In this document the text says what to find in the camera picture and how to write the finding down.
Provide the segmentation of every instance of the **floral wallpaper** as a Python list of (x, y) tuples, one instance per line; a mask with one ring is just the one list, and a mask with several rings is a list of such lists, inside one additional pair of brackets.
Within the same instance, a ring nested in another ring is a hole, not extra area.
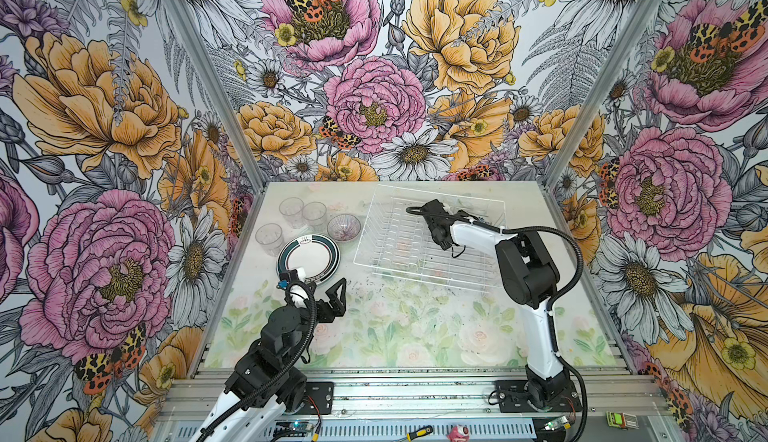
[(581, 142), (595, 164), (577, 152), (554, 185), (690, 442), (768, 440), (766, 10), (663, 3)]
[[(279, 181), (541, 179), (637, 2), (186, 1)], [(175, 41), (159, 0), (138, 10)]]
[(186, 52), (139, 1), (0, 0), (8, 440), (148, 440), (254, 201)]

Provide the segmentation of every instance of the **table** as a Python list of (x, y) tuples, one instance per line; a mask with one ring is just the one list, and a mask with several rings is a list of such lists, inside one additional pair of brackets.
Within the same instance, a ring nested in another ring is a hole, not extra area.
[[(321, 201), (330, 217), (350, 213), (365, 224), (377, 184), (504, 200), (506, 226), (554, 226), (544, 196), (535, 182), (424, 183), (271, 183), (255, 228), (268, 222), (283, 227), (286, 242), (310, 233), (291, 229), (278, 206), (288, 197), (304, 203)], [(574, 273), (564, 243), (542, 234), (558, 265), (560, 285)], [(502, 289), (488, 293), (456, 291), (389, 275), (353, 263), (358, 239), (340, 243), (341, 260), (326, 287), (346, 277), (347, 313), (332, 324), (318, 324), (303, 368), (494, 368), (523, 367), (527, 344), (516, 304)], [(250, 343), (259, 338), (269, 313), (284, 304), (276, 288), (276, 257), (266, 255), (252, 234), (224, 311), (201, 368), (233, 368)], [(610, 351), (587, 293), (577, 285), (555, 304), (558, 342), (575, 366), (621, 365)]]

